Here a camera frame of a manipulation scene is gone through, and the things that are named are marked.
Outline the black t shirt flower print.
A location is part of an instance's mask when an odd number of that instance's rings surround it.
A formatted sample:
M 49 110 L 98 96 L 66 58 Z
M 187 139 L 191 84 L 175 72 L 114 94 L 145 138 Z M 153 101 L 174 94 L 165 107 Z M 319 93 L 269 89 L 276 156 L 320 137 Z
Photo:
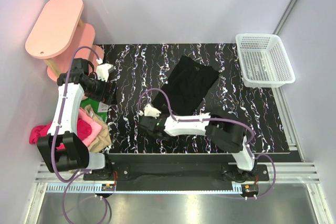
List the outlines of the black t shirt flower print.
M 219 72 L 213 67 L 182 56 L 161 90 L 169 98 L 174 113 L 193 115 L 218 77 Z

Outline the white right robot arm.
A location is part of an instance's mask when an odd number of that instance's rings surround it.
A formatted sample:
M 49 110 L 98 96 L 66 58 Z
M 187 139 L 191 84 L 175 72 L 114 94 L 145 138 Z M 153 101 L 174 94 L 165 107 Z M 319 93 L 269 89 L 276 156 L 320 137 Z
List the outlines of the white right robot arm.
M 248 146 L 247 138 L 247 133 L 250 133 L 251 139 L 255 134 L 242 122 L 211 113 L 193 116 L 141 115 L 139 128 L 155 138 L 179 135 L 207 136 L 218 148 L 232 154 L 242 179 L 250 180 L 257 174 L 255 157 Z

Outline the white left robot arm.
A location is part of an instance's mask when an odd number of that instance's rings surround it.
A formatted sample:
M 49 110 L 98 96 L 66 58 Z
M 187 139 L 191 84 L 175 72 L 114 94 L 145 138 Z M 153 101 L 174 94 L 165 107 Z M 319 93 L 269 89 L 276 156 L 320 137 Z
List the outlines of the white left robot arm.
M 77 135 L 80 103 L 84 96 L 106 105 L 116 104 L 116 84 L 83 78 L 75 82 L 58 80 L 59 98 L 52 124 L 37 148 L 51 173 L 77 169 L 95 170 L 103 180 L 113 175 L 112 165 L 103 154 L 92 153 Z

